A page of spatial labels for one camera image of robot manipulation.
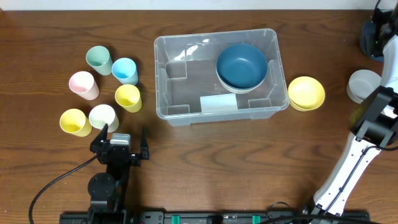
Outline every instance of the yellow bowl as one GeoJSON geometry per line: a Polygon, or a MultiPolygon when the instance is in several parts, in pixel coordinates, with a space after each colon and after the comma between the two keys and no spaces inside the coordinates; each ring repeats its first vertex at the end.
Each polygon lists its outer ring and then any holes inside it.
{"type": "Polygon", "coordinates": [[[293,108],[296,106],[307,111],[320,107],[326,97],[322,84],[311,77],[296,78],[290,83],[287,93],[293,108]]]}
{"type": "Polygon", "coordinates": [[[292,101],[292,99],[290,99],[290,105],[291,105],[294,109],[296,109],[296,110],[298,110],[298,111],[310,111],[310,110],[306,110],[306,109],[303,109],[303,108],[297,106],[297,105],[292,101]]]}

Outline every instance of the pink cup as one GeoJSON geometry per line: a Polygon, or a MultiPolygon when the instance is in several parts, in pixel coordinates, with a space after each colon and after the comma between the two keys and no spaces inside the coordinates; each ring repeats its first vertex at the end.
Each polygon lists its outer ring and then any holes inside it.
{"type": "Polygon", "coordinates": [[[77,72],[69,79],[72,92],[86,100],[94,100],[100,94],[97,83],[90,72],[77,72]]]}

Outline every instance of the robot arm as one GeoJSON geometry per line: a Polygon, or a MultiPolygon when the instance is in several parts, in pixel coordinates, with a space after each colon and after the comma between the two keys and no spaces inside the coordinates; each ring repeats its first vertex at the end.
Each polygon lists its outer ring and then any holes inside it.
{"type": "Polygon", "coordinates": [[[366,46],[372,58],[378,57],[380,52],[384,57],[381,86],[353,113],[349,126],[351,133],[343,155],[328,180],[314,195],[312,214],[340,216],[365,168],[380,153],[377,147],[385,147],[396,140],[395,109],[398,105],[394,90],[398,90],[398,5],[392,12],[383,13],[376,9],[371,24],[376,31],[369,33],[367,30],[363,39],[368,40],[366,46]]]}
{"type": "Polygon", "coordinates": [[[383,48],[384,66],[381,86],[398,90],[398,36],[394,35],[383,48]]]}

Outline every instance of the mint green cup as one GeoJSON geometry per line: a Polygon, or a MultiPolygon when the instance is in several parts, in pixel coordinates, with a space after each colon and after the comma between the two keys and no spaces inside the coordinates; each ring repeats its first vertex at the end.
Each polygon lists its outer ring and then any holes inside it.
{"type": "Polygon", "coordinates": [[[87,63],[101,75],[112,73],[112,59],[106,47],[95,46],[86,54],[87,63]]]}

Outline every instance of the plastic cup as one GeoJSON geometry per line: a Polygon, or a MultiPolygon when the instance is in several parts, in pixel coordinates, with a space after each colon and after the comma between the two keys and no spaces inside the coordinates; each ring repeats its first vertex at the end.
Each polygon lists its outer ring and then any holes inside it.
{"type": "Polygon", "coordinates": [[[65,111],[61,115],[60,126],[62,131],[79,137],[87,136],[93,129],[86,115],[78,109],[65,111]]]}
{"type": "Polygon", "coordinates": [[[136,63],[129,58],[121,58],[114,62],[112,74],[123,84],[137,85],[138,73],[136,63]]]}
{"type": "Polygon", "coordinates": [[[86,100],[94,100],[100,89],[90,72],[77,72],[69,79],[69,89],[86,100]]]}
{"type": "Polygon", "coordinates": [[[114,109],[110,105],[98,105],[94,107],[88,120],[94,128],[102,130],[108,124],[108,132],[114,132],[119,127],[119,120],[114,109]]]}
{"type": "Polygon", "coordinates": [[[347,94],[355,103],[362,103],[377,87],[381,77],[370,70],[358,70],[354,72],[347,84],[347,94]]]}
{"type": "Polygon", "coordinates": [[[86,54],[87,63],[101,75],[112,73],[112,59],[106,47],[95,46],[86,54]]]}
{"type": "Polygon", "coordinates": [[[141,109],[141,94],[133,85],[123,85],[114,94],[116,102],[128,112],[135,113],[141,109]]]}

